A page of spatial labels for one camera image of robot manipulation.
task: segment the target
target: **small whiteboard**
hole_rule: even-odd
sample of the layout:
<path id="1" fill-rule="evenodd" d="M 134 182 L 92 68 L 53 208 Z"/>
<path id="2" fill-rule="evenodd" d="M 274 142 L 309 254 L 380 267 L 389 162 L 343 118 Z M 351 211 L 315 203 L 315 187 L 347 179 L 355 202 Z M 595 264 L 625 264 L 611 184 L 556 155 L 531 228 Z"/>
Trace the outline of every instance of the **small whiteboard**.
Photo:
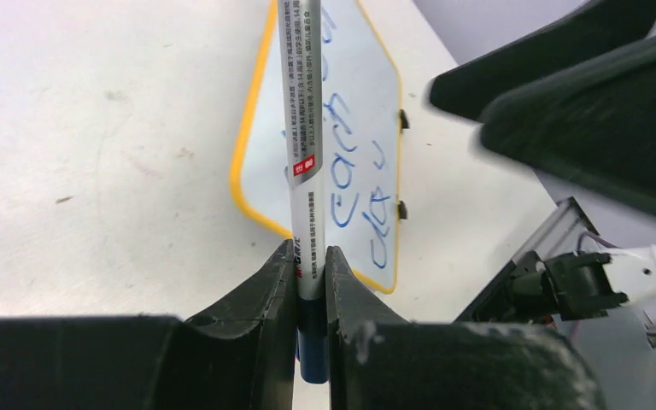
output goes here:
<path id="1" fill-rule="evenodd" d="M 322 3 L 326 243 L 341 247 L 365 284 L 391 293 L 398 255 L 401 84 L 359 0 Z M 273 1 L 230 185 L 250 218 L 292 237 L 276 10 Z"/>

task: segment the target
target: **blurry black object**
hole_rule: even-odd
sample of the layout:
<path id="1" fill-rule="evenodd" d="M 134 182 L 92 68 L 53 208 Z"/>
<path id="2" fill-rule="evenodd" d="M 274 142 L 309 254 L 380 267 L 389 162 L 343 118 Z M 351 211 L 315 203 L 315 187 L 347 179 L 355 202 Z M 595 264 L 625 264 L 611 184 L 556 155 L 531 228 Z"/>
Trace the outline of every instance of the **blurry black object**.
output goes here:
<path id="1" fill-rule="evenodd" d="M 440 75 L 430 101 L 482 122 L 487 149 L 656 216 L 655 19 L 656 1 L 591 2 Z"/>
<path id="2" fill-rule="evenodd" d="M 0 410 L 292 408 L 292 244 L 213 306 L 168 317 L 0 319 Z M 588 368 L 543 326 L 410 323 L 328 248 L 334 410 L 604 409 Z"/>

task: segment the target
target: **yellow frame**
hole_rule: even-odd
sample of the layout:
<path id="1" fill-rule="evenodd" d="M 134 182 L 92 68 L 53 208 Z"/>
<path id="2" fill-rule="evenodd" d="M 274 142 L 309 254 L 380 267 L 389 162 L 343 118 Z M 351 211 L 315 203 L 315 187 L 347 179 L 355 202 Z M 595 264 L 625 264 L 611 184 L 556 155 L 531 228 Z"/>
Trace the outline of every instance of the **yellow frame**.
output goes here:
<path id="1" fill-rule="evenodd" d="M 366 23 L 373 31 L 373 34 L 376 36 L 378 44 L 384 50 L 384 54 L 388 57 L 391 66 L 393 66 L 394 71 L 396 72 L 396 77 L 398 79 L 398 106 L 401 108 L 402 105 L 402 86 L 401 86 L 401 75 L 398 72 L 395 62 L 391 58 L 386 46 L 384 45 L 383 40 L 378 35 L 376 28 L 371 23 L 371 19 L 368 18 L 368 14 L 363 6 L 360 4 L 360 0 L 355 0 L 358 9 L 363 14 L 363 18 L 366 19 Z M 272 0 L 270 3 L 270 9 L 267 12 L 267 20 L 265 23 L 265 29 L 262 35 L 262 42 L 260 49 L 258 51 L 257 61 L 255 62 L 255 70 L 253 71 L 253 78 L 250 80 L 250 90 L 248 92 L 248 98 L 245 103 L 245 109 L 243 111 L 243 118 L 240 121 L 240 127 L 237 131 L 237 141 L 235 143 L 235 150 L 232 154 L 232 163 L 230 165 L 230 192 L 232 193 L 232 200 L 235 201 L 237 208 L 243 211 L 249 218 L 254 220 L 260 225 L 266 226 L 271 231 L 274 231 L 281 237 L 286 239 L 293 238 L 293 235 L 290 231 L 278 225 L 275 221 L 270 220 L 265 215 L 258 213 L 248 205 L 248 202 L 245 201 L 243 196 L 243 189 L 240 185 L 240 173 L 243 169 L 243 161 L 245 158 L 245 151 L 248 148 L 248 140 L 250 137 L 250 131 L 253 126 L 253 118 L 255 116 L 255 107 L 258 103 L 258 96 L 260 95 L 260 89 L 262 85 L 262 79 L 265 74 L 265 67 L 267 64 L 267 57 L 270 53 L 270 45 L 272 42 L 272 32 L 275 29 L 276 19 L 278 18 L 278 0 Z M 401 122 L 399 121 L 398 125 L 398 138 L 401 137 Z M 399 189 L 401 188 L 400 176 L 401 176 L 401 144 L 400 141 L 397 143 L 396 148 L 396 159 L 397 159 L 397 175 L 396 179 L 396 197 L 399 197 Z M 364 274 L 354 270 L 354 275 L 360 279 L 361 282 L 367 284 L 375 290 L 378 290 L 386 295 L 393 293 L 395 287 L 398 283 L 398 231 L 399 231 L 399 220 L 398 215 L 396 215 L 395 222 L 395 257 L 394 257 L 394 280 L 393 286 L 386 288 L 381 284 L 377 283 L 371 278 L 368 278 Z"/>

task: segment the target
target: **gray floor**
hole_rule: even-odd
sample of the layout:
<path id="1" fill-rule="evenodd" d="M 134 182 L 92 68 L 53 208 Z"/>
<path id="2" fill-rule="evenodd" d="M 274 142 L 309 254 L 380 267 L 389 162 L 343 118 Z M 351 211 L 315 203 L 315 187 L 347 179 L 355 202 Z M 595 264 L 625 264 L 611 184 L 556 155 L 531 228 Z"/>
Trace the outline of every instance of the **gray floor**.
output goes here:
<path id="1" fill-rule="evenodd" d="M 556 21 L 584 3 L 583 0 L 414 2 L 459 64 Z M 610 242 L 623 248 L 656 243 L 654 217 L 547 175 L 538 176 L 553 199 L 577 198 L 602 236 Z"/>

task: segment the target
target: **marker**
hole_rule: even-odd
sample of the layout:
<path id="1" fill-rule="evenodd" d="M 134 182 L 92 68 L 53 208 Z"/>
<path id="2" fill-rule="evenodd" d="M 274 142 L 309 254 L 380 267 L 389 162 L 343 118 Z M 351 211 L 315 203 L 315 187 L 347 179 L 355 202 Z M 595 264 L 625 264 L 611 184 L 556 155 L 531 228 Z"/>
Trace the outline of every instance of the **marker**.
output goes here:
<path id="1" fill-rule="evenodd" d="M 290 215 L 298 276 L 298 350 L 308 383 L 328 380 L 325 317 L 320 0 L 278 0 Z"/>

